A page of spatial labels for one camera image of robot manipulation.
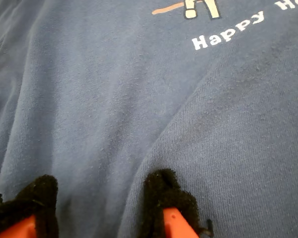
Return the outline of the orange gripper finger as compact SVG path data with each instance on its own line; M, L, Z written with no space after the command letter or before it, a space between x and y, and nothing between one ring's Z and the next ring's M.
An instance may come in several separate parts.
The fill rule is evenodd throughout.
M58 238L58 182L50 175L36 178L4 202L0 193L0 238Z
M197 235L207 234L207 229L200 226L196 198L181 189L175 172L171 169L156 170L144 181L143 238L165 237L165 208L177 208Z

